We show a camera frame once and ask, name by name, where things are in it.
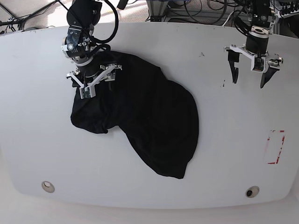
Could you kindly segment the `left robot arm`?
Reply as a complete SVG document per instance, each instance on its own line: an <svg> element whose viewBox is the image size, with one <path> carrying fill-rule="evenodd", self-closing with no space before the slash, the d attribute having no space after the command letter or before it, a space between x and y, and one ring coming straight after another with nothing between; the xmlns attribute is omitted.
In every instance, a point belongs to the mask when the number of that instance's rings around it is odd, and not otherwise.
<svg viewBox="0 0 299 224"><path fill-rule="evenodd" d="M267 50L271 30L276 23L275 10L270 6L269 0L243 0L236 3L241 5L241 11L247 14L249 24L236 16L234 26L246 37L246 43L242 47L234 44L225 47L228 52L232 82L237 83L239 69L235 64L239 62L240 55L244 55L250 59L250 69L262 73L260 82L262 89L273 75L280 71L280 65L283 63L283 58L276 53L271 55Z"/></svg>

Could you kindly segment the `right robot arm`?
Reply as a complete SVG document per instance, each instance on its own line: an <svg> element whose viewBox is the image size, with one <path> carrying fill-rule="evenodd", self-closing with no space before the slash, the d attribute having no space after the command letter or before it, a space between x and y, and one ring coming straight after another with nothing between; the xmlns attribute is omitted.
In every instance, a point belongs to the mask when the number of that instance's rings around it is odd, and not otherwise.
<svg viewBox="0 0 299 224"><path fill-rule="evenodd" d="M93 36L102 3L101 0L75 0L67 9L69 28L61 49L76 65L76 69L66 77L72 80L74 87L78 87L82 99L95 97L95 86L101 81L114 81L115 70L122 68L109 45L118 31L119 16L108 0L105 3L114 13L114 30L105 40Z"/></svg>

